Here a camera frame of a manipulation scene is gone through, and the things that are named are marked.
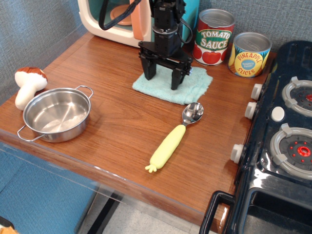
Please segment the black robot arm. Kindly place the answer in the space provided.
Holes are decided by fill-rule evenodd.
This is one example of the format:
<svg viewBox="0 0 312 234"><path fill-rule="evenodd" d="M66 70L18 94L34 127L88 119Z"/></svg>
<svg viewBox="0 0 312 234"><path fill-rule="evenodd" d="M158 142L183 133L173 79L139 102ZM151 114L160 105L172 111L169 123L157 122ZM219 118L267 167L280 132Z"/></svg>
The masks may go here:
<svg viewBox="0 0 312 234"><path fill-rule="evenodd" d="M193 38L193 30L182 16L186 13L183 0L149 1L154 41L140 41L139 57L145 78L151 80L156 75L156 66L172 70L171 89L176 90L184 77L191 73L193 59L182 49L183 44Z"/></svg>

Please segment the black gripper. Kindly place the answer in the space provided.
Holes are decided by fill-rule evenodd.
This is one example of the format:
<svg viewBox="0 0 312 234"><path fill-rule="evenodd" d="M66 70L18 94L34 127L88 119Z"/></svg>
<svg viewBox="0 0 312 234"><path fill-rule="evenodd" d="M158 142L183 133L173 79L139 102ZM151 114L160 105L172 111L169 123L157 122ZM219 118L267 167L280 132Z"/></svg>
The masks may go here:
<svg viewBox="0 0 312 234"><path fill-rule="evenodd" d="M154 41L140 41L139 56L145 78L151 80L156 75L156 65L172 69L171 89L176 90L183 82L185 76L189 76L193 68L193 59L181 48L185 43L182 37L183 27L162 30L153 27Z"/></svg>

